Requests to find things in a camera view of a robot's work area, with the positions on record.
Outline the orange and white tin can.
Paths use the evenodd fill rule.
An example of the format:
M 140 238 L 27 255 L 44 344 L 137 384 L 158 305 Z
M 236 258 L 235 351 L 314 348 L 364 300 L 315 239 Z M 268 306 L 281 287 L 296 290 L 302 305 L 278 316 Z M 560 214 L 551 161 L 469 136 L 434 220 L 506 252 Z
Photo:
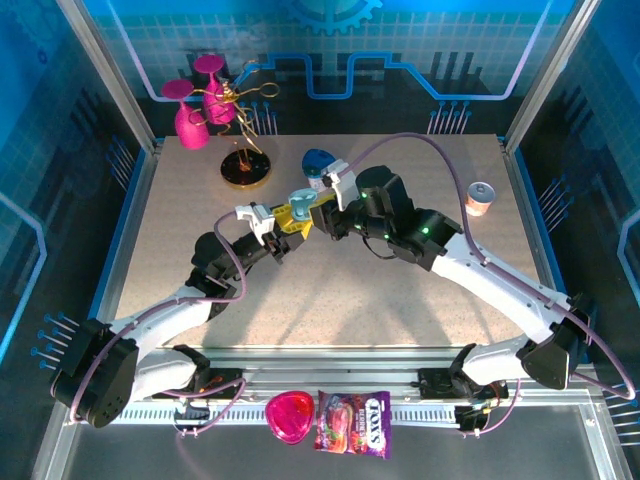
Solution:
M 495 198 L 496 192 L 489 183 L 481 181 L 471 183 L 466 194 L 466 213 L 473 217 L 485 215 Z

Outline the magenta wine glass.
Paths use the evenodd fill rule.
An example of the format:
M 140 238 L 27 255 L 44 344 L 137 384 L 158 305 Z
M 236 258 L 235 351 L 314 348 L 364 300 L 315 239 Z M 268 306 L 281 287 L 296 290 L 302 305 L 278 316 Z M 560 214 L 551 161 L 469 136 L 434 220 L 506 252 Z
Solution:
M 224 59 L 218 55 L 204 55 L 194 62 L 197 72 L 209 76 L 209 83 L 203 94 L 203 106 L 207 120 L 214 125 L 230 124 L 235 118 L 235 107 L 224 101 L 225 90 L 217 76 L 224 63 Z
M 194 85 L 187 79 L 170 80 L 161 89 L 164 97 L 179 104 L 174 127 L 182 146 L 188 150 L 199 150 L 207 145 L 210 134 L 201 110 L 187 104 L 187 98 L 193 91 Z

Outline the pink heart-shaped container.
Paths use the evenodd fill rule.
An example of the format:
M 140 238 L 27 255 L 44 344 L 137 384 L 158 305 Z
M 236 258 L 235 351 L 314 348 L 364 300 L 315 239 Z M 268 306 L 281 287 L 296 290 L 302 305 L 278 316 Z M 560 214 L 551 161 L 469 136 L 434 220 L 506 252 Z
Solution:
M 277 439 L 287 445 L 296 445 L 311 430 L 315 402 L 307 392 L 284 392 L 267 402 L 265 415 L 267 425 Z

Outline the purple Fox's candy bag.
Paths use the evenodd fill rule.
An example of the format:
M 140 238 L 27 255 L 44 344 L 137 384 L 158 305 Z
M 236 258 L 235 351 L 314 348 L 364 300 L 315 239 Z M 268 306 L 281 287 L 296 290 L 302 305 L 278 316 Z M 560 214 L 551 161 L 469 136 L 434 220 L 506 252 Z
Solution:
M 314 449 L 333 454 L 391 458 L 389 391 L 318 392 Z

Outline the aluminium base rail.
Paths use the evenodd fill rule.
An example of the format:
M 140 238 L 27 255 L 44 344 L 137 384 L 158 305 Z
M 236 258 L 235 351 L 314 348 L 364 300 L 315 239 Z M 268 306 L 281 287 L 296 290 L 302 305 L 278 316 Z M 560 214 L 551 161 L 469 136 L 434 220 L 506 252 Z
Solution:
M 426 347 L 394 348 L 295 348 L 237 347 L 199 349 L 213 367 L 239 368 L 246 388 L 237 403 L 261 404 L 275 395 L 306 391 L 316 399 L 317 391 L 362 393 L 389 391 L 393 405 L 471 405 L 466 400 L 421 399 L 418 381 L 421 368 L 446 368 L 458 349 Z M 521 381 L 516 406 L 564 407 L 589 405 L 595 399 L 595 387 L 572 380 L 565 390 L 542 387 L 530 379 Z

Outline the aluminium frame post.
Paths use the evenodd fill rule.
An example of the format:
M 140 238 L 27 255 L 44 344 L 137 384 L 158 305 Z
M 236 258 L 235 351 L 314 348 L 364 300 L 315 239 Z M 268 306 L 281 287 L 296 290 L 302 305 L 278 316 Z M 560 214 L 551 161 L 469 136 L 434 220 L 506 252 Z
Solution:
M 505 151 L 514 154 L 548 95 L 566 68 L 602 0 L 575 0 L 505 136 Z
M 155 154 L 157 142 L 117 62 L 82 0 L 55 0 L 87 53 L 135 139 L 147 154 Z

